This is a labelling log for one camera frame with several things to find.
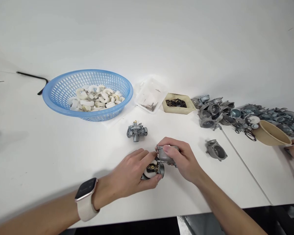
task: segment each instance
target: carburetor body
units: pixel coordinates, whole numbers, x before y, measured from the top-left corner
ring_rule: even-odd
[[[138,142],[140,136],[147,136],[147,134],[147,127],[143,127],[141,123],[137,125],[136,120],[133,122],[133,125],[129,126],[127,129],[127,137],[131,138],[133,136],[134,142]]]
[[[209,153],[211,157],[216,158],[219,161],[226,159],[228,156],[225,153],[224,149],[219,145],[217,140],[208,141],[206,147],[207,147],[206,153]]]
[[[142,180],[149,180],[154,177],[156,174],[161,174],[162,178],[164,177],[164,165],[160,163],[159,158],[155,158],[144,170],[143,175],[141,176]]]
[[[156,174],[161,174],[162,178],[164,177],[164,165],[166,163],[168,165],[173,165],[176,167],[175,161],[170,158],[164,151],[163,146],[156,146],[156,152],[158,153],[158,157],[156,157],[145,169],[143,175],[141,176],[142,180],[149,180],[151,177]]]

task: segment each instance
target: metal carburetor part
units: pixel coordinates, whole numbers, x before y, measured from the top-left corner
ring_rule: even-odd
[[[239,109],[235,109],[233,108],[231,111],[230,111],[230,117],[231,118],[240,118],[242,115],[241,111]]]
[[[177,146],[171,147],[176,148],[178,151],[180,151],[179,147]],[[158,159],[160,163],[166,163],[168,165],[173,165],[176,167],[175,161],[164,152],[163,146],[156,146],[156,152],[158,153]]]
[[[223,107],[229,107],[230,109],[235,108],[234,102],[229,102],[229,101],[223,102],[221,104],[221,106],[223,106]]]
[[[161,174],[162,178],[164,177],[164,165],[160,163],[159,158],[155,158],[144,170],[143,175],[141,176],[142,180],[149,180],[154,177],[156,174]]]
[[[200,96],[199,98],[193,98],[191,99],[195,108],[199,109],[205,102],[207,102],[210,99],[209,95],[203,95]]]
[[[254,116],[277,125],[284,133],[294,137],[294,112],[287,108],[265,109],[261,105],[248,104],[242,107],[242,112],[250,110]]]
[[[211,157],[216,158],[219,161],[226,159],[228,156],[225,153],[224,149],[219,145],[217,140],[208,141],[206,147],[207,147],[206,153],[209,153]]]
[[[149,180],[154,177],[156,174],[161,174],[162,178],[164,177],[164,165],[166,163],[168,165],[173,165],[176,167],[175,161],[170,158],[163,150],[163,146],[156,146],[156,152],[158,153],[158,157],[156,157],[144,170],[143,175],[141,176],[142,180]]]
[[[134,142],[138,142],[140,136],[147,136],[147,134],[147,127],[143,127],[141,123],[137,125],[136,120],[133,122],[133,125],[129,126],[127,129],[127,137],[131,138],[133,136]]]
[[[223,99],[223,97],[215,98],[215,99],[213,99],[211,101],[208,101],[207,103],[209,103],[209,104],[221,104],[222,99]]]
[[[223,118],[220,121],[220,123],[225,126],[231,126],[232,124],[234,124],[234,122],[235,122],[235,120],[227,115],[223,115]]]

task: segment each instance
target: clear plastic container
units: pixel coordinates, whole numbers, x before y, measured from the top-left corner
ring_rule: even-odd
[[[168,90],[165,85],[158,82],[154,77],[150,77],[144,82],[134,102],[148,113],[155,114],[167,93]]]

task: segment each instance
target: pile of carburetor parts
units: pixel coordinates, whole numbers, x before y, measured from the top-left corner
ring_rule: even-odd
[[[200,127],[216,130],[225,126],[233,125],[236,133],[244,132],[252,141],[256,141],[252,129],[259,127],[260,118],[246,110],[235,108],[234,102],[223,102],[223,97],[210,100],[208,94],[193,98],[192,102],[199,109]]]
[[[276,125],[288,136],[294,137],[294,112],[287,108],[265,109],[261,105],[248,104],[241,111],[258,116],[261,120]]]

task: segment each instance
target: white wall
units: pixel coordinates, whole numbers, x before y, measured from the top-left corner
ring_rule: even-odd
[[[86,68],[294,110],[294,0],[0,0],[1,71]]]

